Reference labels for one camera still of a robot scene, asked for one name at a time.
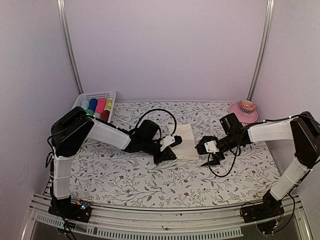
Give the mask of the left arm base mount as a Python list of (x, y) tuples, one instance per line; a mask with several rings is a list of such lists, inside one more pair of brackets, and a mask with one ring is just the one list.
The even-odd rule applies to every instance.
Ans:
[(82, 205), (72, 203), (69, 199), (52, 200), (48, 213), (62, 219), (88, 223), (92, 208), (90, 206), (82, 207)]

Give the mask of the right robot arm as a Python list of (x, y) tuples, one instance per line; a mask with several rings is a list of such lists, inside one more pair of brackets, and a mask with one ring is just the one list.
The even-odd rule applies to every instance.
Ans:
[(225, 132), (223, 138), (203, 136), (196, 145), (199, 155), (207, 155), (206, 165), (218, 165), (224, 154), (246, 145), (266, 142), (273, 147), (274, 157), (283, 157), (283, 173), (264, 195), (259, 206), (262, 218), (269, 218), (278, 210), (278, 203), (294, 187), (301, 184), (306, 175), (320, 161), (320, 124), (313, 115), (304, 111), (280, 119), (266, 119), (244, 126), (234, 113), (220, 119)]

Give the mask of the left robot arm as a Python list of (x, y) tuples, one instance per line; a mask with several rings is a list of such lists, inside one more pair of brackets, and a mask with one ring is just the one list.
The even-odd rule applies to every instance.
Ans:
[(53, 150), (53, 196), (57, 199), (55, 209), (63, 216), (74, 213), (74, 205), (66, 200), (70, 197), (70, 176), (74, 156), (86, 139), (93, 139), (127, 153), (147, 153), (153, 156), (154, 164), (175, 160), (172, 151), (182, 143), (182, 137), (172, 133), (155, 139), (160, 127), (151, 120), (140, 119), (132, 130), (125, 130), (103, 122), (76, 106), (51, 127)]

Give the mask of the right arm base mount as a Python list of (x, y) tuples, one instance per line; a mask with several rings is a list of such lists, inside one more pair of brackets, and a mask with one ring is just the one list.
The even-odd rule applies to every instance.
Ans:
[(245, 223), (255, 223), (257, 230), (263, 235), (272, 235), (283, 221), (284, 208), (282, 203), (245, 202), (239, 214)]

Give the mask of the cream white towel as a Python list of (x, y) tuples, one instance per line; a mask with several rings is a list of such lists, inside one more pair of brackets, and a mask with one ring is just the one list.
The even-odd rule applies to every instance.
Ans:
[(195, 148), (195, 137), (190, 124), (177, 125), (174, 136), (180, 136), (182, 138), (181, 144), (171, 147), (178, 160), (199, 160), (199, 154)]

